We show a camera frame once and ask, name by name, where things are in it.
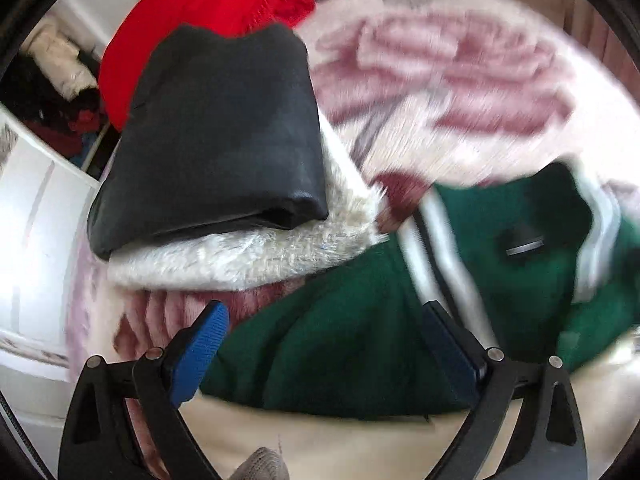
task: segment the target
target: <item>red sweater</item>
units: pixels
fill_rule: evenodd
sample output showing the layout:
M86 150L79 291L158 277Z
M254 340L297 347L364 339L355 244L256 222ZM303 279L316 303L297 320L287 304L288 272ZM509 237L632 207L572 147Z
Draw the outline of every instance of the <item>red sweater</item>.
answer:
M123 129L146 62L178 25L241 36L275 21L293 27L314 7L315 0L141 0L120 25L100 66L100 93L111 123Z

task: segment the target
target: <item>grey knit fabric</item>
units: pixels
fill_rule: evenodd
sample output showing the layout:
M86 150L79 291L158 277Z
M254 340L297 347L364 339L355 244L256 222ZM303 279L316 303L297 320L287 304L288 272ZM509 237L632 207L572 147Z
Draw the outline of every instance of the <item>grey knit fabric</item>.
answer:
M229 480L289 480L289 470L279 453L261 447L236 469Z

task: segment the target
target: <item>white fluffy fabric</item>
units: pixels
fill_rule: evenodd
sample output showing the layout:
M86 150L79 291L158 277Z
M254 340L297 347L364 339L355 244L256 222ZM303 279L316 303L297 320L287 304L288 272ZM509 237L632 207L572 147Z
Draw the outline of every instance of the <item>white fluffy fabric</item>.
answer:
M109 260L108 279L127 288L244 290L351 260L384 237L376 228L383 191L367 187L320 114L329 218L291 231L212 234L162 246L131 244Z
M20 48L36 64L60 95L71 101L82 90L97 88L90 70L78 61L79 49L58 30L52 16L42 18Z

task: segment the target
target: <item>white stripe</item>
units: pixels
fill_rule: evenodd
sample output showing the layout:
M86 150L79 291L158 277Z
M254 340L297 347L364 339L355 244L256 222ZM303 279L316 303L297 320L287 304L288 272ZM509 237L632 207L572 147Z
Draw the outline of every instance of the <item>white stripe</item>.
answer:
M398 229L398 245L400 245L411 281L422 304L436 300L450 315L449 306L438 288L427 252L413 218L407 219Z
M446 209L433 187L420 202L420 212L429 232L435 264L449 285L465 327L471 330L484 348L498 346L480 292L460 260Z
M578 193L593 215L591 229L580 247L575 268L574 303L589 301L609 275L613 247L620 229L620 205L613 194L602 189L597 179L573 161Z

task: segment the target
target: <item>beige fabric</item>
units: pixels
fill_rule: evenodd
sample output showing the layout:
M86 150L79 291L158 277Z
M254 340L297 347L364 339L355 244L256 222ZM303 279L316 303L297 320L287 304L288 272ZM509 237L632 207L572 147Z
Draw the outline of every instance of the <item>beige fabric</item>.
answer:
M620 339L572 384L586 438L590 478L610 465L638 423L640 358L633 338ZM479 478L495 472L513 430L519 402ZM359 422L262 412L197 396L180 410L197 443L223 477L256 447L281 449L292 480L424 478L442 456L464 415L432 422Z

